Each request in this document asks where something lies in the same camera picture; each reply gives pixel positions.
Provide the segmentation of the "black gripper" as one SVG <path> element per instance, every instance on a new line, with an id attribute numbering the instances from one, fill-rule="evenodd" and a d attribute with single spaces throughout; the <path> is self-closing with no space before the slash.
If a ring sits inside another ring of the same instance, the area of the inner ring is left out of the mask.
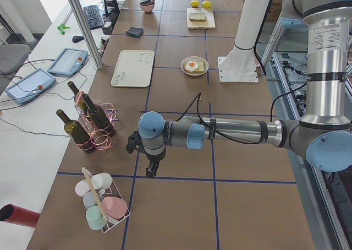
<path id="1" fill-rule="evenodd" d="M 149 154 L 142 143 L 142 138 L 138 131 L 134 131 L 129 137 L 126 145 L 126 151 L 132 154 L 136 150 L 138 153 L 143 153 L 149 160 L 149 165 L 146 168 L 146 177 L 155 178 L 157 176 L 157 169 L 159 167 L 160 161 L 166 156 L 165 147 L 158 154 Z"/>

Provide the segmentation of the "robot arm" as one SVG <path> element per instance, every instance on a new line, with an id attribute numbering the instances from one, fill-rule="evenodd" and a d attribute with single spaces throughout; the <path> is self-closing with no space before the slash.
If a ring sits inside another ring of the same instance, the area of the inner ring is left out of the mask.
<path id="1" fill-rule="evenodd" d="M 272 144 L 326 172 L 351 165 L 351 121 L 344 115 L 351 0 L 283 0 L 282 17 L 303 21 L 309 29 L 304 115 L 298 121 L 264 122 L 187 114 L 166 120 L 158 112 L 146 112 L 126 150 L 146 155 L 147 177 L 157 175 L 167 147 L 201 149 L 207 139 Z"/>

